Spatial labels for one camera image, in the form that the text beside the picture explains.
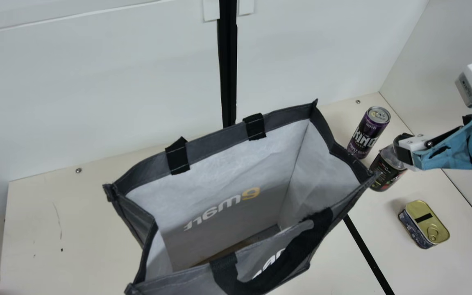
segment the black pole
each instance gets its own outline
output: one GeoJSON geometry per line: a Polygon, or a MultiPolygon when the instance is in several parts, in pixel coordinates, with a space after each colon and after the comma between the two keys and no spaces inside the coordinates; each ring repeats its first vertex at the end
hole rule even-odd
{"type": "Polygon", "coordinates": [[[236,4],[237,0],[220,0],[218,58],[223,128],[236,123],[236,61],[238,56],[236,4]]]}

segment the reusable bag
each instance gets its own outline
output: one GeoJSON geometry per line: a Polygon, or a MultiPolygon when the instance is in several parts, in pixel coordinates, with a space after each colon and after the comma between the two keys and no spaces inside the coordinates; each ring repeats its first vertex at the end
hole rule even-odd
{"type": "Polygon", "coordinates": [[[125,294],[261,295],[306,271],[376,176],[316,103],[180,138],[103,185],[143,248],[125,294]]]}

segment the dark drink can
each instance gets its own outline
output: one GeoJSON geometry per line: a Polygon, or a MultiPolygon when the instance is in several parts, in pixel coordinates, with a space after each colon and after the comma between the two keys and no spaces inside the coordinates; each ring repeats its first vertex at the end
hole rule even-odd
{"type": "Polygon", "coordinates": [[[354,131],[351,141],[347,145],[347,151],[358,159],[367,157],[389,121],[391,121],[391,114],[388,110],[382,107],[369,108],[363,115],[360,125],[354,131]]]}
{"type": "Polygon", "coordinates": [[[380,173],[380,176],[371,185],[371,189],[377,192],[385,192],[407,171],[403,162],[394,153],[392,144],[380,151],[369,169],[380,173]]]}

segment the can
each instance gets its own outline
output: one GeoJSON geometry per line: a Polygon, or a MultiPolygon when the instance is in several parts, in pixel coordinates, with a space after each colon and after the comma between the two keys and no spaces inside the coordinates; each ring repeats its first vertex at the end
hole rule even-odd
{"type": "Polygon", "coordinates": [[[391,114],[388,110],[382,107],[369,108],[363,115],[360,125],[354,131],[351,141],[347,145],[347,151],[358,159],[367,157],[389,121],[391,121],[391,114]]]}
{"type": "Polygon", "coordinates": [[[447,228],[423,200],[405,205],[398,217],[412,239],[422,249],[429,249],[447,241],[450,237],[447,228]]]}
{"type": "Polygon", "coordinates": [[[371,185],[371,189],[377,192],[388,190],[407,171],[404,163],[398,159],[394,144],[380,150],[369,169],[380,173],[380,176],[371,185]]]}

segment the white table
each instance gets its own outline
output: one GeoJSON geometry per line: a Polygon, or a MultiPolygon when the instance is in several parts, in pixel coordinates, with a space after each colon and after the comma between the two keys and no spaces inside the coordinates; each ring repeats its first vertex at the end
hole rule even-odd
{"type": "MultiPolygon", "coordinates": [[[[341,144],[347,144],[363,112],[374,105],[392,114],[375,149],[408,132],[379,94],[356,99],[320,106],[341,144]]],[[[101,185],[164,147],[83,164],[79,174],[75,166],[11,182],[0,293],[123,293],[134,278],[141,249],[101,185]]],[[[375,156],[373,151],[365,164],[375,156]]],[[[385,193],[369,190],[350,216],[396,294],[472,293],[472,208],[442,171],[408,172],[385,193]],[[449,241],[430,250],[414,244],[397,213],[415,199],[431,205],[450,230],[449,241]]],[[[326,237],[311,264],[272,294],[384,294],[343,223],[326,237]]]]}
{"type": "MultiPolygon", "coordinates": [[[[122,294],[135,276],[141,249],[107,203],[101,185],[163,148],[11,182],[0,294],[122,294]]],[[[311,264],[303,276],[272,294],[384,294],[342,222],[322,242],[311,264]]]]}
{"type": "MultiPolygon", "coordinates": [[[[382,106],[391,112],[391,123],[363,161],[369,166],[376,150],[410,131],[378,93],[358,99],[360,104],[346,100],[320,110],[342,145],[349,142],[360,120],[356,118],[361,118],[368,107],[382,106]]],[[[369,189],[349,216],[395,294],[472,294],[472,207],[442,170],[408,171],[384,193],[369,189]],[[397,218],[405,204],[414,200],[431,206],[451,234],[448,241],[429,250],[414,244],[397,218]]]]}

